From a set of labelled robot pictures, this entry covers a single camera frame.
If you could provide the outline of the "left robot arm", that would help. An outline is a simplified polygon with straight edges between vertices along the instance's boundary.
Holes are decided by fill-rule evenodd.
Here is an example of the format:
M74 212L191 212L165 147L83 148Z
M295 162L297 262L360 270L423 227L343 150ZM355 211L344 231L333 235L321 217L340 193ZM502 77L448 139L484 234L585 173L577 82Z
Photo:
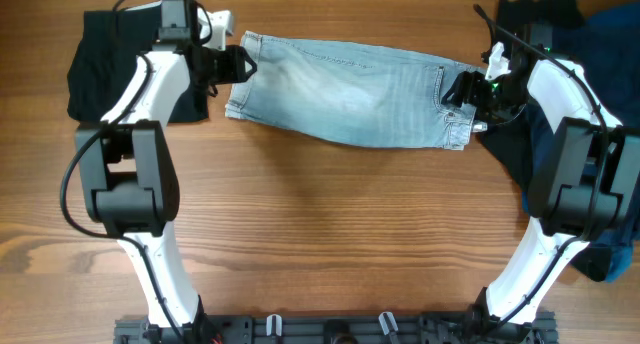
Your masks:
M180 205L177 174L165 128L189 87L214 96L220 85L248 81L257 65L230 45L234 17L209 12L194 0L161 0L160 24L136 56L136 69L115 105L95 124L80 125L76 153L60 188L67 223L89 235L67 207L71 174L80 173L88 216L103 225L99 238L117 242L136 272L148 314L117 343L219 343L178 249L174 220Z

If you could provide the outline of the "light blue denim shorts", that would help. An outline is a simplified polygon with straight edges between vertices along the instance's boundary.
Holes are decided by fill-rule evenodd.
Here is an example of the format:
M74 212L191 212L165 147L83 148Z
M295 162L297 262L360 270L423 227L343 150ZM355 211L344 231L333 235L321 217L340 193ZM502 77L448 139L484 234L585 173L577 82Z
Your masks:
M369 148L461 150L487 126L470 104L443 98L473 66L448 58L352 42L246 32L257 71L233 85L229 118Z

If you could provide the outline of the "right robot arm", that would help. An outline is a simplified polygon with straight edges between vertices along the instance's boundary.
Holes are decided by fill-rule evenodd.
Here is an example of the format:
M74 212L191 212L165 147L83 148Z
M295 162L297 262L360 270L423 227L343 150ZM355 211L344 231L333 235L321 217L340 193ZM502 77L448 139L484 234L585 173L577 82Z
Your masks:
M505 124L529 103L553 133L526 196L528 227L502 273L483 288L459 324L477 341L523 341L538 306L569 262L621 225L639 176L639 133L601 104L581 65L515 34L511 55L498 40L483 53L485 73L464 72L445 104L471 104L485 121Z

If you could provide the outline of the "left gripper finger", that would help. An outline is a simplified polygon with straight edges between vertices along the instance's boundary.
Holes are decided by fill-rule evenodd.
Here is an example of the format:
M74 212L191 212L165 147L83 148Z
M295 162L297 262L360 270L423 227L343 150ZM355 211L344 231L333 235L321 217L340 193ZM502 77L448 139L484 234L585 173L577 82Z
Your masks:
M248 51L242 47L242 46L237 46L235 48L236 51L236 57L238 59L238 61L242 64L242 67L245 70L256 70L257 69L257 64L254 61L254 59L251 57L251 55L248 53Z
M244 68L244 69L238 69L237 73L235 74L235 79L234 79L234 83L235 84L239 84L239 83L245 83L247 82L255 73L257 72L257 67L253 66L253 67L249 67L248 69Z

